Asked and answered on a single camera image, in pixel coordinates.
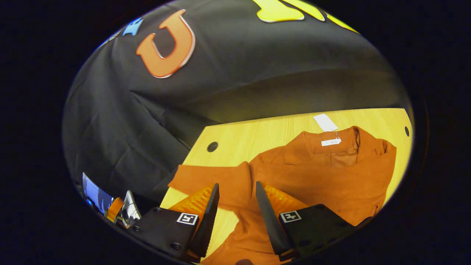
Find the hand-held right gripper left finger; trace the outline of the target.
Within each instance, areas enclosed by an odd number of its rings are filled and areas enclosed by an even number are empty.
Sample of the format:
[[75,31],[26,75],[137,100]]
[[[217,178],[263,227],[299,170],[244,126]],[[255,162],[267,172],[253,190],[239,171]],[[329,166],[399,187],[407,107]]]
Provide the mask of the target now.
[[131,238],[170,258],[199,263],[206,257],[219,202],[214,183],[169,209],[153,207],[128,230]]

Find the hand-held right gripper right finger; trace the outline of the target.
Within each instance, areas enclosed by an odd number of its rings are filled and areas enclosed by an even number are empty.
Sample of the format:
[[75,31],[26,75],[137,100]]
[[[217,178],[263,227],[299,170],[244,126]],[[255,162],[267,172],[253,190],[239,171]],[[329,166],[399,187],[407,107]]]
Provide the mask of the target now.
[[273,252],[281,261],[318,253],[358,229],[324,204],[306,206],[260,181],[256,198]]

